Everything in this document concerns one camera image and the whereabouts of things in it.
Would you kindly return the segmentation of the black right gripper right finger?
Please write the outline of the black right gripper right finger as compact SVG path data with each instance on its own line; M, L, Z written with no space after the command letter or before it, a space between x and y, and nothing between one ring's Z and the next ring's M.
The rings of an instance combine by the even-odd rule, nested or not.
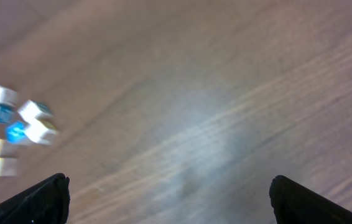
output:
M283 176L269 188L277 224L352 224L352 212Z

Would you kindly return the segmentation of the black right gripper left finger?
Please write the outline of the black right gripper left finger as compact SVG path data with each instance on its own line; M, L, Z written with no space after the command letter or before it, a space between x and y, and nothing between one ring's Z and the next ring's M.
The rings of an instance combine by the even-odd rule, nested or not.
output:
M57 173L0 203L0 223L65 224L70 207L70 179Z

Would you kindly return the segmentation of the white block brown picture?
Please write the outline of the white block brown picture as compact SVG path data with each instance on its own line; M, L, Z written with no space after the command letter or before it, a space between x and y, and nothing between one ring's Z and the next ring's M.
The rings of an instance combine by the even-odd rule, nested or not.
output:
M36 144L50 145L59 131L50 121L36 119L26 126L24 133Z

